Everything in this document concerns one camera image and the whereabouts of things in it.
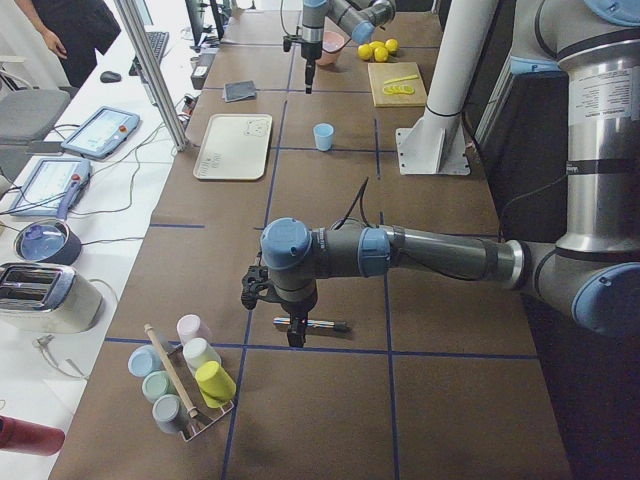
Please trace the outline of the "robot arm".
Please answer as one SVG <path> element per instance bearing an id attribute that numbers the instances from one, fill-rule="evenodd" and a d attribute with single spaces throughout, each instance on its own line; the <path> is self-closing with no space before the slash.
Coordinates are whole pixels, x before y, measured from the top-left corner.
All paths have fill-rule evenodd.
<path id="1" fill-rule="evenodd" d="M 377 27 L 391 22 L 395 14 L 395 1 L 304 0 L 300 34 L 294 40 L 301 45 L 301 56 L 306 61 L 305 93 L 312 93 L 326 18 L 357 44 L 363 44 L 370 41 Z"/>
<path id="2" fill-rule="evenodd" d="M 393 18 L 393 1 L 304 1 L 302 44 L 311 93 L 324 18 L 357 42 Z M 400 173 L 453 173 L 460 115 L 498 1 L 452 1 L 423 116 L 396 130 Z M 564 71 L 568 83 L 568 157 L 564 175 L 503 202 L 567 181 L 566 232 L 553 243 L 497 242 L 400 226 L 371 226 L 362 210 L 366 181 L 332 227 L 294 218 L 271 222 L 258 263 L 242 280 L 241 301 L 280 304 L 288 343 L 302 347 L 317 279 L 372 277 L 390 268 L 427 270 L 462 281 L 523 289 L 583 328 L 609 337 L 639 335 L 639 1 L 518 1 L 511 73 Z"/>

